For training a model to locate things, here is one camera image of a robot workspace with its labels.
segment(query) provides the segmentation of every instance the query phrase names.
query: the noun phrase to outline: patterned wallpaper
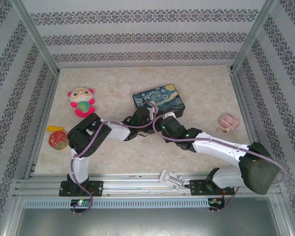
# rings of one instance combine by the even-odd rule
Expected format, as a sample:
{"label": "patterned wallpaper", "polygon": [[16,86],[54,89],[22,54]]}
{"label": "patterned wallpaper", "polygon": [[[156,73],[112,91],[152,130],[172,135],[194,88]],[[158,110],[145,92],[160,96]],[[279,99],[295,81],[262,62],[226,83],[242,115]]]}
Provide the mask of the patterned wallpaper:
{"label": "patterned wallpaper", "polygon": [[59,68],[231,65],[265,0],[25,0]]}
{"label": "patterned wallpaper", "polygon": [[0,0],[0,220],[24,177],[53,74],[8,0]]}
{"label": "patterned wallpaper", "polygon": [[289,173],[295,227],[295,0],[278,1],[237,71],[258,139]]}

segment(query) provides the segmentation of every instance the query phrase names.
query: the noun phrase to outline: toy eyes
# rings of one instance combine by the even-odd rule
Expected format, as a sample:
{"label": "toy eyes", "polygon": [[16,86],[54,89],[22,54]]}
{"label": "toy eyes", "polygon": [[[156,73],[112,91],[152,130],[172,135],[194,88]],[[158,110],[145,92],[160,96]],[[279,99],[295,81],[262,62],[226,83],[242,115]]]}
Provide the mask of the toy eyes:
{"label": "toy eyes", "polygon": [[87,90],[83,90],[82,93],[83,93],[84,95],[86,95],[86,96],[89,96],[89,95],[90,95],[90,92],[87,91]]}
{"label": "toy eyes", "polygon": [[77,98],[78,96],[79,96],[79,93],[78,93],[78,92],[74,92],[74,93],[71,95],[72,98]]}

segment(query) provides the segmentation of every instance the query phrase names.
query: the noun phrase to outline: plush toy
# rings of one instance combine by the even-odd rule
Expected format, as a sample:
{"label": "plush toy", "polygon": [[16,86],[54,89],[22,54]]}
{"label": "plush toy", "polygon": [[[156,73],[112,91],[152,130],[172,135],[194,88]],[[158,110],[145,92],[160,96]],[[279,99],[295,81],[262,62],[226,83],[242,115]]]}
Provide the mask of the plush toy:
{"label": "plush toy", "polygon": [[74,113],[78,117],[84,118],[95,112],[95,107],[91,106],[95,103],[93,93],[94,90],[87,88],[77,88],[68,93],[70,105],[75,108]]}

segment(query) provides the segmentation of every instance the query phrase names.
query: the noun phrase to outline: marble surface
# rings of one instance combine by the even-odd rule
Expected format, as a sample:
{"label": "marble surface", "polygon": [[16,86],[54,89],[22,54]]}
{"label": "marble surface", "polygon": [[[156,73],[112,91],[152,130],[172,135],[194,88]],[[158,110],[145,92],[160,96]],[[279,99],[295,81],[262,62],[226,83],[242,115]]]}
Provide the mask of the marble surface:
{"label": "marble surface", "polygon": [[[132,95],[159,86],[174,84],[186,109],[178,121],[187,129],[195,127],[217,138],[249,144],[245,126],[226,66],[165,66],[62,69],[48,118],[48,125],[69,132],[82,118],[74,115],[67,93],[77,87],[95,90],[96,113],[103,119],[122,121],[134,111]],[[240,120],[239,128],[225,134],[216,131],[219,119],[229,113]],[[70,148],[53,150],[45,132],[35,174],[67,174]],[[89,173],[160,173],[210,171],[231,168],[216,157],[183,151],[166,144],[156,134],[138,136],[129,142],[106,139],[91,156]]]}

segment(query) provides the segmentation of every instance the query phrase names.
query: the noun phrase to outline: starry night box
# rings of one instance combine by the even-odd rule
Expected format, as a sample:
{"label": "starry night box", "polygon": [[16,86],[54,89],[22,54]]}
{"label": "starry night box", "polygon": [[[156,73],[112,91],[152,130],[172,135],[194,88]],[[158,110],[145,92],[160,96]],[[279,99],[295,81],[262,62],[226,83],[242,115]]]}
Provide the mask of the starry night box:
{"label": "starry night box", "polygon": [[177,118],[181,117],[185,110],[185,105],[174,85],[165,85],[136,93],[133,95],[133,100],[136,108],[141,107],[145,101],[149,101],[159,108],[161,114],[174,112]]}

